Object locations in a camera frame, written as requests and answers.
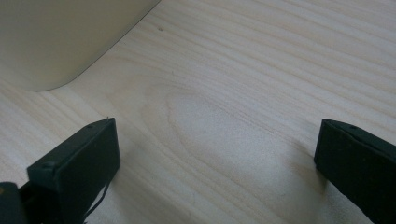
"wooden table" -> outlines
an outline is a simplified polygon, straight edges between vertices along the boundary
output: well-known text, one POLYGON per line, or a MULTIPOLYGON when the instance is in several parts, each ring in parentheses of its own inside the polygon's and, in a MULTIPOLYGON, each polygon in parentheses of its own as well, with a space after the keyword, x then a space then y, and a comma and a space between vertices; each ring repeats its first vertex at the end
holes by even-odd
POLYGON ((71 83, 0 83, 0 179, 106 117, 89 223, 371 223, 313 156, 324 118, 396 144, 396 2, 162 0, 71 83))

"beige object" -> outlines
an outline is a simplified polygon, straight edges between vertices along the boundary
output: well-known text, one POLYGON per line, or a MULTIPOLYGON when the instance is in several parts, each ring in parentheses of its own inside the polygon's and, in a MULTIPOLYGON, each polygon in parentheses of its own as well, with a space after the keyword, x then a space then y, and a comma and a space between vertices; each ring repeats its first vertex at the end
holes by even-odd
POLYGON ((137 24, 159 0, 0 3, 0 74, 27 90, 73 80, 137 24))
POLYGON ((396 144, 395 12, 162 0, 73 82, 0 82, 0 180, 21 186, 28 165, 109 116, 121 166, 90 224, 373 224, 313 156, 323 118, 396 144))

